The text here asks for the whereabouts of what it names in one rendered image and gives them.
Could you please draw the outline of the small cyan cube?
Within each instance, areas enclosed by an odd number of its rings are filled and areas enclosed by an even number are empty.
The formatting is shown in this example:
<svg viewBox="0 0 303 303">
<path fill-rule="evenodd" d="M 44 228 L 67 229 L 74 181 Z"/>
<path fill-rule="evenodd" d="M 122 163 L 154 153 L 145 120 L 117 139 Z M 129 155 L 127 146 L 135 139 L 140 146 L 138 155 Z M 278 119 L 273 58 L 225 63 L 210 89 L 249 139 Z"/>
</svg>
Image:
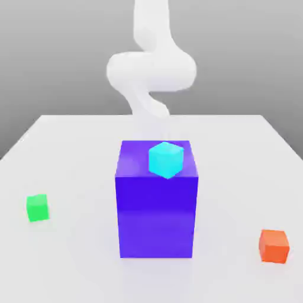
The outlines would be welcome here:
<svg viewBox="0 0 303 303">
<path fill-rule="evenodd" d="M 149 149 L 149 172 L 170 179 L 183 169 L 183 159 L 183 147 L 161 142 Z"/>
</svg>

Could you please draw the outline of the small green cube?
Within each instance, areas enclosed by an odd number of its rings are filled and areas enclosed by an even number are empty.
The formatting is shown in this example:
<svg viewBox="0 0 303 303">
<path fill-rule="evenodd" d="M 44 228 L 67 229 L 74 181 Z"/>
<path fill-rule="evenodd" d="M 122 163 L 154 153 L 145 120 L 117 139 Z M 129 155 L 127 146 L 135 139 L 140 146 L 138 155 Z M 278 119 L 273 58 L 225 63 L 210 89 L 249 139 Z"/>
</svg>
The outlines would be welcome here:
<svg viewBox="0 0 303 303">
<path fill-rule="evenodd" d="M 46 194 L 28 196 L 26 209 L 29 222 L 43 221 L 50 218 Z"/>
</svg>

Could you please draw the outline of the small orange cube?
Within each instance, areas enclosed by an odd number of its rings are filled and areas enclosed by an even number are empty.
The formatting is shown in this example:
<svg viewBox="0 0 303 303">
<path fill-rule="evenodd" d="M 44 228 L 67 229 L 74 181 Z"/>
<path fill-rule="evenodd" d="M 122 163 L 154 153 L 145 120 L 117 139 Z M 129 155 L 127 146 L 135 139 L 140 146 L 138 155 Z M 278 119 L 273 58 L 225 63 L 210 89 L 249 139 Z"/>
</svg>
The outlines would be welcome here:
<svg viewBox="0 0 303 303">
<path fill-rule="evenodd" d="M 262 230 L 259 238 L 259 252 L 263 262 L 286 263 L 289 241 L 281 230 Z"/>
</svg>

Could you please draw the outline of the large purple box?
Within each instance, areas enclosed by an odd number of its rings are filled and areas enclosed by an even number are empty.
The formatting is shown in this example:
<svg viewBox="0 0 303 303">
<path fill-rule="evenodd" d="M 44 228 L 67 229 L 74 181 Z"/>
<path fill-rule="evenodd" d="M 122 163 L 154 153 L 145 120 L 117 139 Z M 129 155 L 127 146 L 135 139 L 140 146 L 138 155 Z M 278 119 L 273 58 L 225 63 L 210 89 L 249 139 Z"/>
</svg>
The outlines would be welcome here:
<svg viewBox="0 0 303 303">
<path fill-rule="evenodd" d="M 192 257 L 198 171 L 189 141 L 183 169 L 170 179 L 149 172 L 149 149 L 158 141 L 124 140 L 115 173 L 122 258 Z"/>
</svg>

